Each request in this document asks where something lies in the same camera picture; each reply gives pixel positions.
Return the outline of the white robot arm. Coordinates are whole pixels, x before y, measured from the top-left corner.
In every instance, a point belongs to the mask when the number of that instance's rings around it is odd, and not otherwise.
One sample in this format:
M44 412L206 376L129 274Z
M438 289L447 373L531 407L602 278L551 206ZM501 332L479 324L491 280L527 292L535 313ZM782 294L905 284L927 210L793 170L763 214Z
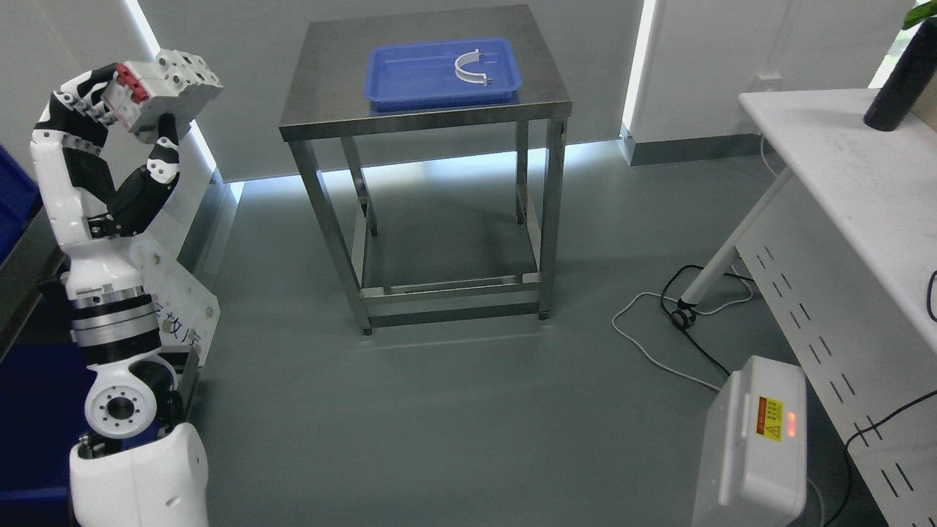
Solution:
M184 422L173 367L160 356L153 300L138 283L72 271L72 336L96 375L85 397L91 427L70 451L81 526L206 526L208 463Z

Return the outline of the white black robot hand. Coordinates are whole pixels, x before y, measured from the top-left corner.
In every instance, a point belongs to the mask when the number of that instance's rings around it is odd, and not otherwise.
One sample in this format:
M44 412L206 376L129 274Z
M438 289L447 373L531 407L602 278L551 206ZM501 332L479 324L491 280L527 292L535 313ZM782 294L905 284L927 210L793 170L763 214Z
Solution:
M179 177L179 135L173 114L157 121L157 137L143 165L115 187L101 153L115 123L103 95L126 67L106 64L50 93L30 140L34 179L58 246L70 260L64 283L71 299L98 291L134 289L141 281L111 268L114 239L143 233L173 193Z

